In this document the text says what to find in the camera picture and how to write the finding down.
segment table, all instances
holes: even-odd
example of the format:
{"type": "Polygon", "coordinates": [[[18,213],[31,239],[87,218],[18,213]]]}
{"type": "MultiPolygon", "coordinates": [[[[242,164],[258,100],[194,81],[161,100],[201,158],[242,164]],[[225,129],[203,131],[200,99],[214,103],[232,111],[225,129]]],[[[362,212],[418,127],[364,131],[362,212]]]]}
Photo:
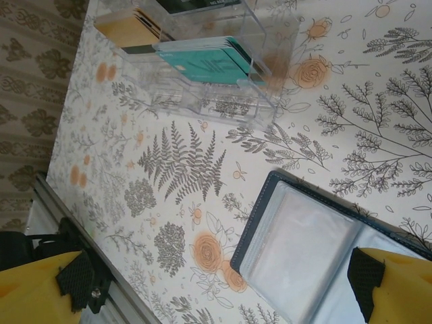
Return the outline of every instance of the table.
{"type": "Polygon", "coordinates": [[[291,9],[302,22],[267,133],[151,113],[92,27],[96,7],[90,0],[47,181],[161,322],[277,322],[229,267],[275,168],[428,246],[432,3],[259,2],[258,17],[283,23],[291,9]]]}

